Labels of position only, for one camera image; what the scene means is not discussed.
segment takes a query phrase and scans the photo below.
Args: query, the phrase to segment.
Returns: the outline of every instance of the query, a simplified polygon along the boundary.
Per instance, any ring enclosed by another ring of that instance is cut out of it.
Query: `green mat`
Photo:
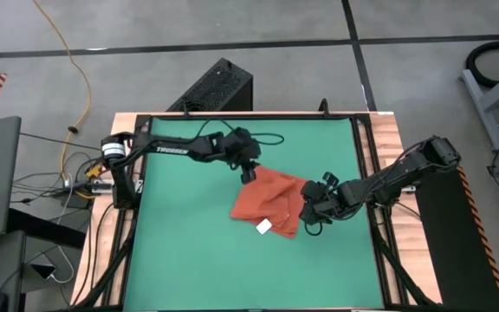
[[[190,138],[201,120],[155,120],[152,133]],[[231,120],[286,141],[262,146],[259,162],[305,179],[359,171],[349,120]],[[212,121],[203,131],[229,129]],[[276,138],[259,137],[273,141]],[[152,154],[139,211],[125,311],[382,307],[365,210],[311,237],[260,235],[229,217],[240,171]]]

